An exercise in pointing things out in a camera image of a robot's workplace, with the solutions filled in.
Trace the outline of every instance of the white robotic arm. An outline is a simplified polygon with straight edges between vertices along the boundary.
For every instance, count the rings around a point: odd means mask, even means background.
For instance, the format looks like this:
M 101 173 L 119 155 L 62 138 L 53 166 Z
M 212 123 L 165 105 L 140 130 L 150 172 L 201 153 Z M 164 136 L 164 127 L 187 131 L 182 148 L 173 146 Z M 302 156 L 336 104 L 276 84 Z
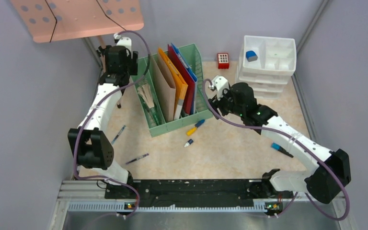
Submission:
M 127 183 L 129 172 L 114 161 L 114 149 L 105 136 L 111 113 L 121 99 L 124 90 L 117 91 L 105 98 L 110 92 L 129 84 L 130 75 L 137 75 L 138 53 L 132 52 L 132 41 L 128 37 L 115 36 L 116 46 L 100 46 L 98 55 L 105 59 L 105 73 L 100 77 L 97 95 L 77 129 L 68 133 L 71 150 L 74 151 L 78 130 L 85 123 L 88 115 L 96 109 L 84 127 L 78 144 L 77 163 L 86 168 L 92 168 L 100 174 Z
M 337 175 L 343 186 L 350 182 L 349 157 L 346 152 L 341 149 L 333 152 L 293 129 L 274 110 L 257 104 L 253 89 L 246 83 L 241 82 L 230 86 L 226 78 L 216 76 L 209 88 L 217 91 L 217 95 L 209 99 L 209 103 L 217 113 L 219 109 L 222 115 L 235 114 L 247 126 L 277 129 L 292 137 L 288 138 L 264 129 L 256 130 L 262 136 L 270 138 L 283 147 L 307 168 L 303 172 L 286 172 L 275 169 L 265 173 L 263 178 L 269 180 L 276 191 L 310 193 L 318 201 L 326 204 L 340 192 L 336 181 L 309 153 L 295 143 L 296 140 L 325 162 Z

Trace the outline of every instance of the pen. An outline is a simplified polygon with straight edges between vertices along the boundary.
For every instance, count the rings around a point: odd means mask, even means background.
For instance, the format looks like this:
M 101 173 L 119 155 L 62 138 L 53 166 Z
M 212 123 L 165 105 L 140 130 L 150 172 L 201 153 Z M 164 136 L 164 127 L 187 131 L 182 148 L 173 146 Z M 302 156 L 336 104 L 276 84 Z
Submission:
M 203 123 L 205 122 L 205 119 L 203 120 L 200 120 L 198 121 L 194 126 L 194 128 L 190 129 L 188 132 L 187 132 L 187 136 L 191 136 L 196 130 L 198 127 L 200 127 Z
M 140 157 L 138 157 L 138 158 L 136 158 L 136 159 L 133 159 L 133 160 L 131 160 L 131 161 L 128 161 L 128 162 L 126 162 L 126 164 L 130 164 L 130 163 L 132 163 L 132 162 L 135 162 L 135 161 L 137 161 L 137 160 L 140 160 L 140 159 L 142 159 L 142 158 L 145 158 L 145 157 L 147 157 L 149 154 L 148 153 L 146 153 L 145 155 L 143 155 L 143 156 L 140 156 Z
M 125 127 L 126 126 L 123 126 L 121 128 L 121 130 L 118 132 L 118 134 L 116 135 L 116 137 L 112 140 L 111 145 L 113 145 L 115 143 L 116 139 L 121 135 L 121 133 L 123 132 L 123 130 L 125 129 Z

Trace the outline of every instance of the blue folder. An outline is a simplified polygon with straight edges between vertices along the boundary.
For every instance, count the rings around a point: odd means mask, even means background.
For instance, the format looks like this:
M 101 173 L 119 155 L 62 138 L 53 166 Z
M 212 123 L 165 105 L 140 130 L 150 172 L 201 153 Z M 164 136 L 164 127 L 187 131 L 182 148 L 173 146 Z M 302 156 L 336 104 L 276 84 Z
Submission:
M 196 104 L 195 103 L 196 103 L 196 92 L 197 92 L 197 77 L 193 73 L 193 70 L 191 69 L 190 65 L 188 65 L 187 61 L 181 55 L 180 50 L 177 47 L 175 47 L 175 45 L 173 43 L 171 43 L 171 46 L 173 47 L 173 50 L 177 54 L 178 58 L 181 60 L 181 63 L 183 64 L 183 66 L 187 70 L 188 74 L 194 80 L 194 83 L 195 83 L 195 86 L 194 86 L 195 87 L 195 89 L 194 89 L 194 99 L 193 99 L 192 104 L 191 104 L 192 105 L 191 106 L 191 114 L 194 114 L 196 112 Z

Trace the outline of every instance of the blue marker cap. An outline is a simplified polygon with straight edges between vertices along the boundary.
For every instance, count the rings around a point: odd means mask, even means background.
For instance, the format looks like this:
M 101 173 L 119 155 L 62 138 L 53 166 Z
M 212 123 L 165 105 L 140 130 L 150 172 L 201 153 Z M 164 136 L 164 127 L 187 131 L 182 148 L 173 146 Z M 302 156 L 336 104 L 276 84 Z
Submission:
M 200 127 L 204 122 L 205 122 L 205 119 L 202 119 L 202 120 L 198 121 L 194 126 L 198 128 L 198 127 Z
M 279 150 L 280 149 L 280 146 L 276 143 L 273 143 L 272 144 L 272 148 L 274 148 L 275 150 Z
M 246 59 L 250 62 L 250 61 L 256 61 L 257 60 L 257 54 L 252 51 L 246 51 Z

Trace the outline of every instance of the red folder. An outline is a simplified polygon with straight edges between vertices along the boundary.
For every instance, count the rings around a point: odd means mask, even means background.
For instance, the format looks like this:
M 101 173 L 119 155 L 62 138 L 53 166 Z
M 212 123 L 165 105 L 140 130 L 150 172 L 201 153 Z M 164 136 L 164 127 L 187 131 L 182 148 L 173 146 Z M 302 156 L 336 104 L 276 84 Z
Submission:
M 195 82 L 191 78 L 187 69 L 182 64 L 181 60 L 178 58 L 174 49 L 170 45 L 167 45 L 167 51 L 168 51 L 168 57 L 172 61 L 173 65 L 180 72 L 181 76 L 184 78 L 185 83 L 188 84 L 187 92 L 185 93 L 185 98 L 184 98 L 183 110 L 186 114 L 190 115 L 191 107 L 193 106 L 193 100 L 194 100 L 194 90 L 196 86 Z

